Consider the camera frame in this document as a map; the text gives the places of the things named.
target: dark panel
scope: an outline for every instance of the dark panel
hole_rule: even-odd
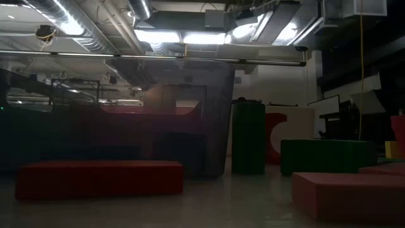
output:
[[[388,1],[388,17],[373,17],[380,22],[364,32],[365,77],[398,64],[405,57],[405,27],[401,25],[404,7],[405,1]],[[318,79],[322,90],[361,79],[359,35],[358,29],[358,35],[344,46],[336,44],[322,52],[323,76]]]

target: ceiling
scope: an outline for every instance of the ceiling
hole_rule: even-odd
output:
[[[123,36],[121,30],[125,30],[125,25],[130,28],[130,32],[133,33],[132,23],[133,18],[128,14],[130,12],[128,6],[128,0],[109,0],[113,7],[117,10],[118,14],[123,18],[124,24],[119,21],[118,27],[112,23],[111,15],[101,7],[100,0],[69,0],[74,3],[83,12],[84,16],[79,18],[80,21],[86,21],[87,24],[92,26],[92,30],[99,32],[99,34],[105,39],[108,44],[111,44],[117,53],[119,54],[138,54],[139,52],[130,45],[128,39]],[[230,12],[230,16],[234,17],[232,13],[237,10],[249,8],[250,4],[255,4],[258,9],[267,7],[268,0],[263,1],[236,1],[236,0],[212,0],[210,3],[204,3],[203,0],[188,0],[183,3],[178,0],[159,0],[151,1],[154,13],[163,13],[165,15],[175,16],[176,14],[190,13],[194,15],[202,15],[204,19],[205,10],[223,10]],[[0,49],[2,50],[19,50],[19,51],[47,51],[54,53],[88,53],[88,50],[83,48],[77,41],[77,37],[64,34],[62,30],[58,30],[56,37],[52,40],[50,45],[44,45],[43,42],[38,40],[35,36],[35,31],[40,25],[52,25],[52,23],[38,10],[33,8],[24,7],[21,5],[22,0],[0,0]],[[296,11],[288,18],[284,18],[284,22],[276,24],[279,26],[278,34],[281,35],[285,29],[294,33],[290,37],[290,41],[296,39],[297,36],[304,32],[320,17],[320,5],[318,0],[277,0],[275,4],[278,4],[278,8],[282,4],[296,5]],[[356,23],[356,18],[350,18],[348,20],[339,20],[339,33],[344,34],[347,27],[350,27],[353,23]],[[192,28],[193,24],[188,20],[181,21],[184,26]],[[291,23],[294,24],[293,28],[289,28]],[[310,49],[316,48],[318,44],[328,43],[322,41],[330,41],[331,37],[338,39],[342,35],[334,34],[332,36],[315,37],[311,31],[299,45],[307,46]],[[263,42],[238,42],[234,44],[179,44],[179,43],[166,43],[166,47],[171,54],[177,56],[195,56],[195,57],[210,57],[210,58],[237,58],[237,59],[254,59],[254,60],[281,60],[281,61],[304,61],[302,53],[297,51],[293,45],[272,46],[273,41],[266,42],[266,37],[274,37],[273,29],[264,29],[260,35]],[[147,42],[139,42],[139,47],[146,51],[146,54],[154,54],[150,45]],[[84,79],[96,79],[101,80],[106,86],[112,86],[108,81],[105,81],[105,75],[116,75],[111,69],[104,64],[103,59],[86,59],[85,63],[81,59],[69,59],[69,58],[33,58],[29,56],[0,56],[3,60],[3,68],[7,68],[13,71],[19,71],[22,74],[28,74],[30,72],[43,73],[41,77],[49,77],[50,75],[61,75],[64,72],[69,77],[81,77]],[[249,73],[253,70],[251,66],[247,65],[235,65],[238,70],[245,70]],[[125,80],[118,80],[115,87],[122,86],[121,92],[127,93],[130,86]]]

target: red foam block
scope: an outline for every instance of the red foam block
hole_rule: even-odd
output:
[[[294,173],[294,204],[316,220],[405,224],[405,177]]]
[[[377,165],[373,167],[365,167],[359,169],[361,174],[387,174],[387,175],[402,175],[405,176],[405,163],[395,162],[385,165]]]
[[[176,161],[50,161],[23,167],[18,200],[175,194],[183,191]]]

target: ceiling light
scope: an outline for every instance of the ceiling light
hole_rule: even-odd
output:
[[[231,35],[227,35],[225,38],[225,44],[230,44],[232,42]]]
[[[258,16],[258,23],[261,22],[261,19],[263,19],[264,16],[265,16],[265,14],[262,14],[262,15],[259,15],[259,16]]]
[[[238,39],[245,37],[245,36],[249,35],[250,33],[254,32],[256,25],[257,25],[257,23],[241,25],[234,29],[234,31],[232,32],[232,35],[234,35],[234,37],[236,37]]]
[[[186,44],[223,44],[225,33],[220,34],[190,34],[184,37]]]
[[[113,54],[58,53],[66,56],[114,57]]]
[[[180,42],[177,32],[134,30],[140,41],[151,44],[160,42]]]

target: pink foam block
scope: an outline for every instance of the pink foam block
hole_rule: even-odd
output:
[[[316,220],[405,224],[405,177],[294,173],[294,204]]]

